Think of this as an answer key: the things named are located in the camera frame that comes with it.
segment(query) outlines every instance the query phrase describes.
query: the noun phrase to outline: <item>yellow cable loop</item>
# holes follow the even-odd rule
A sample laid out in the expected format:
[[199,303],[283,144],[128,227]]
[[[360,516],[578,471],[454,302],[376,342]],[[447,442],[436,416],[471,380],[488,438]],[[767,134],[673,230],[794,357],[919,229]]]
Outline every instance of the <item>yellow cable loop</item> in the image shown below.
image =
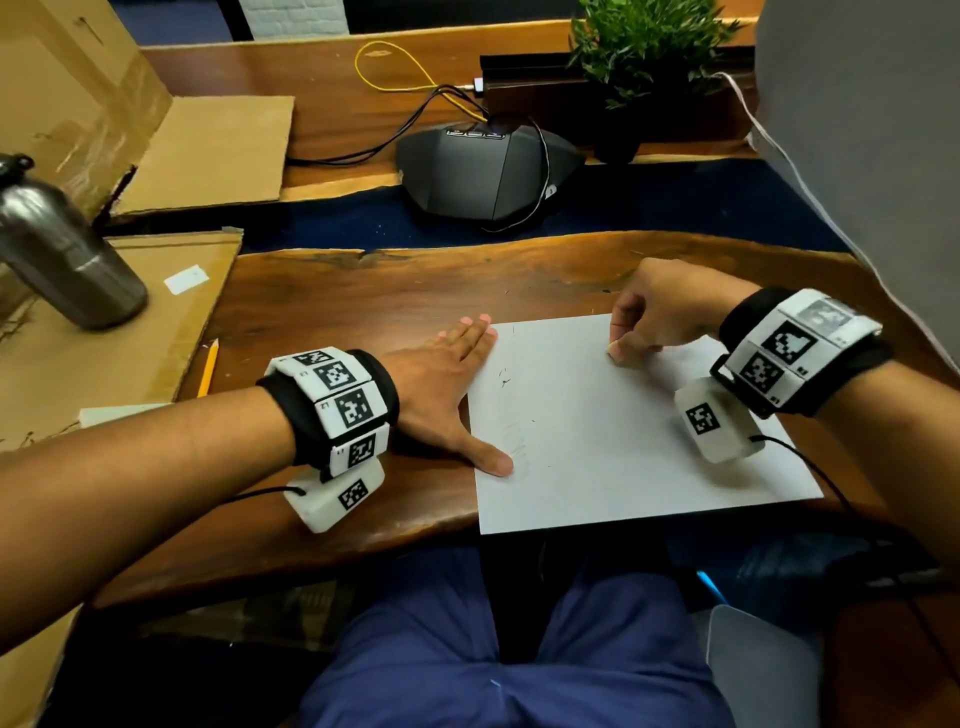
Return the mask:
[[[385,86],[380,86],[372,82],[370,79],[364,76],[363,71],[360,70],[360,56],[364,51],[366,51],[368,48],[374,45],[386,45],[386,46],[389,46],[390,48],[396,48],[400,53],[402,53],[404,56],[406,56],[408,59],[414,62],[414,65],[420,69],[420,72],[426,77],[426,80],[430,82],[429,85],[414,85],[414,86],[406,86],[404,88],[387,88]],[[369,43],[364,43],[363,45],[361,45],[360,48],[357,50],[357,55],[353,57],[353,69],[357,72],[357,76],[360,77],[360,80],[364,84],[368,85],[370,88],[375,88],[377,91],[384,91],[386,93],[408,93],[410,91],[432,91],[434,88],[437,87],[437,82],[434,81],[433,78],[430,76],[430,74],[426,72],[426,68],[420,65],[420,62],[413,57],[413,54],[411,54],[410,51],[408,51],[406,48],[402,48],[396,45],[396,43],[391,43],[389,40],[371,40]],[[450,96],[447,93],[444,93],[441,95],[451,104],[453,104],[453,106],[457,107],[458,109],[468,114],[469,116],[472,116],[474,119],[477,119],[478,121],[487,121],[487,119],[485,119],[476,111],[473,111],[465,107],[463,104],[457,101],[456,98],[454,98],[453,96]]]

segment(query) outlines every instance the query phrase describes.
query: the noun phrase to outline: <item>yellow pencil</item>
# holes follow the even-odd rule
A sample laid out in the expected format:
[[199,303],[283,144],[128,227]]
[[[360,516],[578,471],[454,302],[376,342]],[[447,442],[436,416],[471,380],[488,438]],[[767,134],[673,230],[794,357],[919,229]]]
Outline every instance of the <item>yellow pencil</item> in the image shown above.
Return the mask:
[[213,379],[213,368],[217,365],[217,353],[219,351],[220,339],[214,339],[210,348],[206,351],[204,375],[200,379],[200,389],[197,390],[197,397],[206,397],[210,391],[210,380]]

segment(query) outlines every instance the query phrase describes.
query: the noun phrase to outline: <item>green plant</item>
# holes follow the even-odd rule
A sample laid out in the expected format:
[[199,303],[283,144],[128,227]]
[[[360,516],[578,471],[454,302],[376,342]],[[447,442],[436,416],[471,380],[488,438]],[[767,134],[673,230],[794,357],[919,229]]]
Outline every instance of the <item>green plant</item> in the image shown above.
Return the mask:
[[696,89],[716,46],[739,25],[714,0],[580,0],[570,26],[570,65],[611,90],[615,109],[650,93]]

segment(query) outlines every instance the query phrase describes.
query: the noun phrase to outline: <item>metal water bottle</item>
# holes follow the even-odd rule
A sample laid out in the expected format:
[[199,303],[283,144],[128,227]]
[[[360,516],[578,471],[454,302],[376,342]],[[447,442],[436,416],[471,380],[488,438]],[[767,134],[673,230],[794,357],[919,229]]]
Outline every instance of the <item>metal water bottle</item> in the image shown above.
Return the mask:
[[135,316],[147,288],[52,184],[25,172],[34,161],[0,154],[0,261],[82,328]]

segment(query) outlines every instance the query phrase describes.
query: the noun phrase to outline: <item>black cable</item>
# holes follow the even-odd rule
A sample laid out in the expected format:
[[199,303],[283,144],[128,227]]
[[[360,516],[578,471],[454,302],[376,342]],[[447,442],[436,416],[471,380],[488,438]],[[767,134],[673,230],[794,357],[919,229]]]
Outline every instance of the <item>black cable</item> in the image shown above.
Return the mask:
[[[840,500],[840,503],[843,505],[844,509],[855,519],[865,524],[867,532],[869,533],[872,525],[869,521],[853,507],[853,504],[843,495],[843,492],[837,487],[836,483],[830,480],[829,476],[821,470],[820,466],[815,462],[810,460],[806,455],[800,452],[798,449],[794,448],[789,443],[785,443],[782,440],[776,437],[770,437],[770,435],[752,435],[750,439],[755,442],[767,441],[770,443],[776,443],[783,448],[787,448],[797,457],[804,461],[806,466],[814,471],[817,475],[820,476],[820,479],[827,483],[827,486],[832,490],[833,494],[837,496]],[[876,538],[873,536],[867,536],[867,543],[870,544],[870,549],[874,553],[878,552],[880,545],[876,542]],[[930,622],[927,621],[926,615],[920,608],[920,605],[914,600],[913,596],[910,594],[909,590],[906,588],[906,585],[900,580],[900,576],[897,574],[896,570],[890,569],[889,572],[890,580],[894,583],[897,588],[897,591],[900,595],[900,598],[906,603],[907,608],[913,614],[914,619],[920,625],[921,631],[926,636],[926,640],[930,643],[930,646],[933,647],[933,651],[937,653],[940,657],[941,662],[943,662],[944,667],[947,669],[947,675],[949,675],[950,680],[953,681],[953,684],[956,685],[957,689],[960,690],[960,673],[957,673],[956,667],[953,665],[953,660],[950,658],[949,653],[944,649],[943,644],[937,638],[936,633],[933,631],[933,627],[930,626]]]
[[258,491],[250,491],[249,493],[241,493],[239,496],[229,497],[224,503],[235,503],[237,500],[246,500],[249,497],[266,496],[268,493],[285,493],[287,491],[296,493],[298,496],[306,495],[306,491],[298,488],[296,485],[277,485],[273,488],[261,488]]
[[485,119],[490,118],[490,112],[487,110],[487,108],[471,98],[470,95],[461,88],[457,88],[457,86],[450,84],[440,84],[430,91],[427,97],[423,100],[423,103],[420,104],[412,114],[410,114],[407,120],[404,121],[386,141],[376,144],[372,147],[368,147],[367,149],[362,149],[358,152],[351,152],[349,154],[338,155],[336,157],[326,157],[320,159],[288,157],[287,164],[295,167],[350,167],[355,164],[363,164],[365,161],[370,161],[372,158],[376,157],[376,155],[380,154],[380,152],[382,152],[384,149],[393,144],[401,136],[409,132],[413,125],[417,123],[417,120],[420,119],[420,116],[423,114],[423,112],[426,111],[426,108],[429,106],[430,102],[438,96],[442,96],[444,94],[451,94],[458,97],[462,101],[466,101],[474,106]]
[[515,228],[518,225],[523,225],[523,223],[537,214],[537,210],[540,209],[540,205],[542,205],[546,199],[546,189],[550,186],[550,150],[546,146],[546,139],[543,138],[543,130],[540,128],[540,125],[534,121],[531,116],[527,116],[526,114],[521,114],[521,116],[533,125],[534,129],[537,130],[537,135],[540,137],[540,146],[543,148],[543,158],[546,160],[546,177],[543,178],[543,187],[540,188],[540,196],[537,198],[537,203],[534,205],[534,208],[530,210],[522,220],[517,220],[515,223],[495,230],[481,228],[480,230],[483,232],[503,232],[508,231],[510,228]]

